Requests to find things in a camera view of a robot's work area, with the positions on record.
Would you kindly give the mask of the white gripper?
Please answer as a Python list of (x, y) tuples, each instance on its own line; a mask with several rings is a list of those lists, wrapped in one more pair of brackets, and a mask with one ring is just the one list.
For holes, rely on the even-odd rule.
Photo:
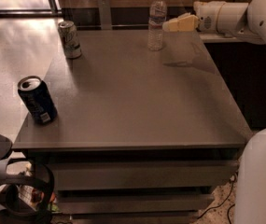
[(166, 21), (162, 29), (164, 32), (191, 32), (198, 27), (201, 32), (215, 33), (218, 14), (224, 4), (224, 1), (196, 1), (193, 4), (196, 16), (185, 13)]

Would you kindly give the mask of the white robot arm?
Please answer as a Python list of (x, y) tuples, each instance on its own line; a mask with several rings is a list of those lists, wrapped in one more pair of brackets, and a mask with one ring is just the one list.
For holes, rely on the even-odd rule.
[[(249, 3), (225, 1), (194, 4), (194, 14), (185, 13), (166, 21), (165, 32), (190, 32), (229, 35), (239, 40), (266, 46), (266, 0)], [(250, 87), (259, 100), (266, 94), (265, 66), (255, 67)], [(266, 224), (266, 128), (253, 134), (240, 158), (233, 224)]]

